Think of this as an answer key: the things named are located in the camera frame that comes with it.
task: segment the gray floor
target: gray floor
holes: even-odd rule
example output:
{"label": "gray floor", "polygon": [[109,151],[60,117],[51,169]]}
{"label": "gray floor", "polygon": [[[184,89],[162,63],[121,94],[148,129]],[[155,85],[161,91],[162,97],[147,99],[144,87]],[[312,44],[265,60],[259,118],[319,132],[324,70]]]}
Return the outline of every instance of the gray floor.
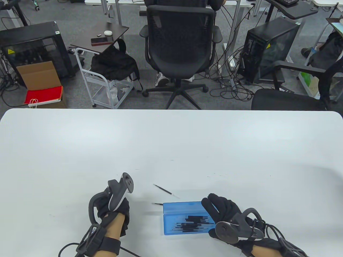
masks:
{"label": "gray floor", "polygon": [[[85,32],[89,27],[93,26],[97,20],[105,20],[102,15],[101,6],[89,6],[84,3],[58,3],[57,0],[39,1],[40,11],[34,10],[33,3],[29,0],[22,1],[21,6],[26,14],[27,18],[32,24],[56,21],[61,35],[64,39],[65,45],[74,41],[80,34]],[[233,15],[234,7],[227,8]],[[128,26],[130,29],[125,33],[125,41],[127,44],[127,50],[129,54],[136,59],[138,67],[141,73],[141,82],[145,88],[153,87],[156,72],[146,63],[144,58],[144,40],[138,33],[143,25],[146,24],[146,18],[138,15],[139,6],[122,5],[121,16],[124,26]],[[306,24],[302,30],[300,37],[293,43],[291,57],[295,63],[304,63],[305,59],[300,54],[300,49],[313,45],[315,42],[318,31],[323,28],[326,21],[325,18],[330,15],[331,12],[324,12],[322,9],[319,13],[307,18]],[[0,16],[5,16],[6,12],[1,12]],[[240,27],[238,40],[236,46],[239,47],[244,44],[246,33],[249,29],[255,27],[261,13],[257,17],[250,16],[250,19],[245,19]],[[265,15],[262,17],[260,24],[265,20]],[[8,19],[3,19],[7,27],[11,28],[11,22]],[[227,25],[222,12],[218,12],[216,18],[216,24],[220,27],[223,34],[223,42],[228,40],[230,28]],[[0,30],[5,29],[3,24],[0,23]],[[222,53],[221,45],[217,47],[218,54]],[[90,54],[85,55],[85,67],[90,66],[90,60],[92,56]],[[296,80],[297,73],[292,71],[285,72],[286,83],[284,86],[293,90],[298,94],[306,94],[299,81]],[[218,88],[219,85],[208,79],[196,80],[196,83],[206,83],[211,89]],[[64,86],[64,92],[68,103],[68,108],[92,108],[89,100],[86,88],[83,84],[80,72],[76,77],[62,79],[62,85]],[[250,86],[249,89],[256,91],[258,87]],[[97,90],[97,86],[94,85],[93,91]],[[13,92],[5,92],[4,98],[10,105],[22,104],[25,99],[26,90],[20,88]],[[249,110],[251,101],[242,102],[235,99],[227,100],[221,97],[212,97],[209,93],[203,93],[201,90],[191,90],[189,94],[198,102],[203,109],[208,110]],[[140,93],[135,91],[131,92],[127,99],[123,102],[120,108],[123,109],[163,109],[168,101],[170,94],[168,93],[150,93],[148,98],[144,98]],[[343,104],[340,101],[335,108],[343,113]],[[9,109],[2,100],[0,100],[0,117]],[[194,109],[194,107],[186,101],[183,97],[179,96],[170,106],[170,109]]]}

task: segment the hand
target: hand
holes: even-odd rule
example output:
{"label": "hand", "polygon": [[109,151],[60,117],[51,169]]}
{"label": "hand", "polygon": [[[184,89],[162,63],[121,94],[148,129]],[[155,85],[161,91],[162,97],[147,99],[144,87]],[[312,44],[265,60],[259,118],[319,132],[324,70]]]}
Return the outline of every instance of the hand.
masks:
{"label": "hand", "polygon": [[[233,201],[225,197],[217,196],[216,194],[209,194],[207,198],[202,199],[201,204],[215,223],[219,221],[230,221],[236,213],[242,213]],[[215,229],[210,229],[209,235],[210,237],[219,239],[215,233]]]}
{"label": "hand", "polygon": [[[215,223],[218,223],[219,221],[229,222],[236,213],[242,213],[237,204],[235,204],[233,201],[228,200],[225,197],[217,196],[216,194],[209,194],[207,198],[202,199],[201,204]],[[254,223],[253,220],[249,217],[246,218],[246,222],[250,226],[252,226]],[[263,222],[256,222],[255,227],[260,229],[264,233],[265,224]],[[209,235],[210,237],[219,239],[215,232],[215,229],[210,229]],[[280,250],[281,248],[281,245],[278,241],[270,238],[264,238],[259,241],[239,240],[238,243],[232,244],[232,246],[241,249],[246,256],[251,256],[252,247],[254,245],[275,250]]]}
{"label": "hand", "polygon": [[129,201],[124,198],[121,202],[120,206],[116,211],[109,211],[108,209],[108,203],[109,203],[110,197],[102,197],[98,199],[94,204],[96,209],[98,210],[98,217],[101,218],[101,226],[107,227],[109,223],[111,223],[112,220],[117,216],[118,213],[121,213],[125,216],[125,221],[121,230],[120,236],[126,235],[126,230],[128,229],[128,224],[130,222],[130,206]]}

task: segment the computer case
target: computer case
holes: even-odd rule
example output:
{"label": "computer case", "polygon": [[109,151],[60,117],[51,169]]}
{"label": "computer case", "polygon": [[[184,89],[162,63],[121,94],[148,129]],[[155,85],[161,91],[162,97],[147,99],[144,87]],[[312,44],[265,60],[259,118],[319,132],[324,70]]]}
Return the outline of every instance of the computer case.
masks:
{"label": "computer case", "polygon": [[299,23],[279,17],[250,29],[237,73],[251,83],[268,74],[275,61],[286,60],[299,27]]}
{"label": "computer case", "polygon": [[74,76],[78,68],[55,21],[0,31],[0,49],[22,83],[17,66],[52,61],[60,78]]}

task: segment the red folder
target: red folder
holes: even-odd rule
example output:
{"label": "red folder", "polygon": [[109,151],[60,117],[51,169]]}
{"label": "red folder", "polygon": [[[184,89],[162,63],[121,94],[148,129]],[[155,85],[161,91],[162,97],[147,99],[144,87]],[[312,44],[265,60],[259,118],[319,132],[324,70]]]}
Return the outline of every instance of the red folder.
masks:
{"label": "red folder", "polygon": [[47,102],[62,98],[63,87],[52,87],[42,90],[29,90],[26,93],[25,104],[29,104],[31,99],[37,99],[38,102]]}

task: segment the black office chair seat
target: black office chair seat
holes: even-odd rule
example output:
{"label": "black office chair seat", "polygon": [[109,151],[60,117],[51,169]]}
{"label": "black office chair seat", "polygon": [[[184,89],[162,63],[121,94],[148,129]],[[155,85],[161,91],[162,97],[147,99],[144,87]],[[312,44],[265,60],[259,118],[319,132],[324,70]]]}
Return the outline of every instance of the black office chair seat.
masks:
{"label": "black office chair seat", "polygon": [[259,89],[252,103],[252,110],[275,111],[326,111],[323,101],[310,96],[297,95],[274,89]]}

